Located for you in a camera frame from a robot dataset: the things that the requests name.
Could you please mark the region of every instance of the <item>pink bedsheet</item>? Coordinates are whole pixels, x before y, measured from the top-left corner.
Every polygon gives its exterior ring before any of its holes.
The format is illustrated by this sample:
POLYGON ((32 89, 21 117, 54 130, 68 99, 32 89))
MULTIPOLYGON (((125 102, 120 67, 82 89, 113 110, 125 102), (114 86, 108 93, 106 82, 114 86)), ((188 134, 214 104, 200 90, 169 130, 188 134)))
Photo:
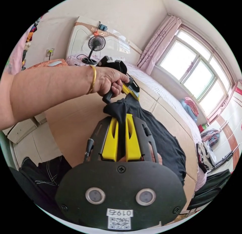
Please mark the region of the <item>pink bedsheet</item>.
MULTIPOLYGON (((93 56, 91 59, 94 59, 98 61, 100 58, 98 56, 93 56)), ((85 65, 82 63, 80 59, 77 59, 77 55, 71 55, 66 59, 66 62, 70 66, 74 66, 75 64, 79 66, 85 65)), ((187 112, 182 107, 181 103, 171 94, 169 93, 162 85, 160 85, 157 81, 155 81, 151 76, 147 75, 143 71, 141 71, 136 66, 124 62, 128 69, 128 74, 131 76, 134 76, 138 80, 140 80, 142 83, 147 85, 149 88, 151 88, 153 91, 155 91, 161 98, 163 98, 185 121, 185 123, 188 125, 188 127, 191 130, 192 137, 194 144, 201 142, 201 135, 199 132, 199 129, 194 122, 194 120, 187 114, 187 112)), ((197 183, 195 187, 195 191, 200 189, 206 182, 207 174, 204 174, 204 172, 198 167, 198 176, 197 176, 197 183)))

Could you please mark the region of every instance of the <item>pink towel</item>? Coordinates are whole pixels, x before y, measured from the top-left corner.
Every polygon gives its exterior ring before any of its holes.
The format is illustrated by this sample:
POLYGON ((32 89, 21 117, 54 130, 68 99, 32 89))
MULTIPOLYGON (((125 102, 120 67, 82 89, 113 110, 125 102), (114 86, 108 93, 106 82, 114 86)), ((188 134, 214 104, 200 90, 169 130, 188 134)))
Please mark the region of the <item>pink towel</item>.
POLYGON ((15 75, 21 71, 22 59, 25 43, 32 26, 23 34, 9 57, 9 64, 11 65, 11 74, 15 75))
POLYGON ((198 109, 197 109, 195 103, 193 102, 193 100, 192 100, 191 98, 188 98, 188 97, 186 97, 186 98, 184 98, 184 99, 185 99, 184 102, 185 102, 187 105, 190 106, 190 108, 191 108, 193 114, 194 114, 196 117, 198 117, 199 112, 198 112, 198 109))

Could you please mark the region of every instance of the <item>hand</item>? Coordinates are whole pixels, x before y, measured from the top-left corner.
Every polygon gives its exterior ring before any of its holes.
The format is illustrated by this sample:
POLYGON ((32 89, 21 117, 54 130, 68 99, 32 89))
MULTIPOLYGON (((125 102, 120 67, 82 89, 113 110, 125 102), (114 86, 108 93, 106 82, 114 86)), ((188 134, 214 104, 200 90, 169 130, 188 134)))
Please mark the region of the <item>hand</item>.
MULTIPOLYGON (((152 149, 152 146, 149 144, 149 150, 150 150, 150 153, 151 153, 151 158, 152 158, 152 161, 153 162, 156 162, 155 161, 155 155, 154 155, 154 152, 153 152, 153 149, 152 149)), ((158 153, 157 154, 158 156, 158 161, 159 161, 159 164, 162 165, 162 157, 161 155, 158 153)), ((122 157, 119 162, 126 162, 126 156, 122 157)))
POLYGON ((113 97, 118 96, 123 87, 123 82, 128 83, 129 77, 118 70, 106 67, 96 67, 96 82, 92 93, 98 93, 104 96, 110 89, 113 91, 113 97))

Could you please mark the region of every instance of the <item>plaid bag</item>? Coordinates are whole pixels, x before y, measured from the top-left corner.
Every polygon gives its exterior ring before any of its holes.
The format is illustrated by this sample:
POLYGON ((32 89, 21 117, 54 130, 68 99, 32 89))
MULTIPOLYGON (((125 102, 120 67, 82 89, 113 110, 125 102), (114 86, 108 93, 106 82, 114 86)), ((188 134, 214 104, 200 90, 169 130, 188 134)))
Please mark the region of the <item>plaid bag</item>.
POLYGON ((220 137, 220 131, 216 129, 208 130, 201 134, 201 138, 203 142, 207 142, 210 147, 212 147, 215 143, 218 142, 220 137))

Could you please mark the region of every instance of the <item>screw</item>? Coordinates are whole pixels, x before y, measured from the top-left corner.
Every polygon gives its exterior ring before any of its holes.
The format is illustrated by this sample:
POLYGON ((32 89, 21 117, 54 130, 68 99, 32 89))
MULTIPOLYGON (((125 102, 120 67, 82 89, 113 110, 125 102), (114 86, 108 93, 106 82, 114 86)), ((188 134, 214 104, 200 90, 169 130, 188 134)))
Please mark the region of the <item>screw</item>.
POLYGON ((173 210, 173 214, 177 214, 179 213, 180 211, 180 207, 176 207, 174 210, 173 210))
POLYGON ((66 205, 62 204, 60 207, 61 207, 61 209, 63 209, 64 211, 68 211, 68 208, 67 208, 66 205))
POLYGON ((119 167, 117 168, 117 171, 118 171, 119 173, 124 173, 125 170, 126 170, 126 168, 125 168, 124 166, 119 166, 119 167))

